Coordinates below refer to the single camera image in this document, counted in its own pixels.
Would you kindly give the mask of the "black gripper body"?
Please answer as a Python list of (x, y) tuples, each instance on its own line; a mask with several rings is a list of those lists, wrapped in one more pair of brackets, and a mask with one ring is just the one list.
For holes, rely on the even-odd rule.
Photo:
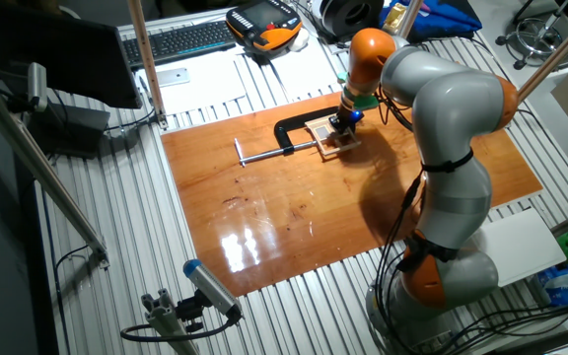
[(360, 110), (339, 112), (330, 119), (332, 127), (338, 127), (340, 132), (346, 128), (355, 130), (355, 125), (363, 118), (363, 112)]

